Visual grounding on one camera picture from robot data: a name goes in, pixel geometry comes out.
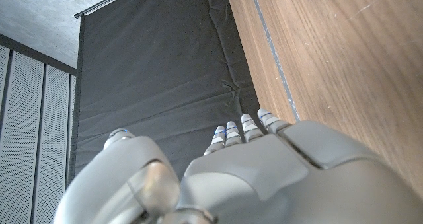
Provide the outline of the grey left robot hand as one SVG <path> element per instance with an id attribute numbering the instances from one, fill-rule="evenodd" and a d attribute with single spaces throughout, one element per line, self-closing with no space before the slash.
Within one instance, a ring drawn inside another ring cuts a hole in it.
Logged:
<path id="1" fill-rule="evenodd" d="M 422 198 L 364 144 L 313 121 L 217 127 L 178 177 L 149 137 L 114 130 L 55 223 L 421 223 Z"/>

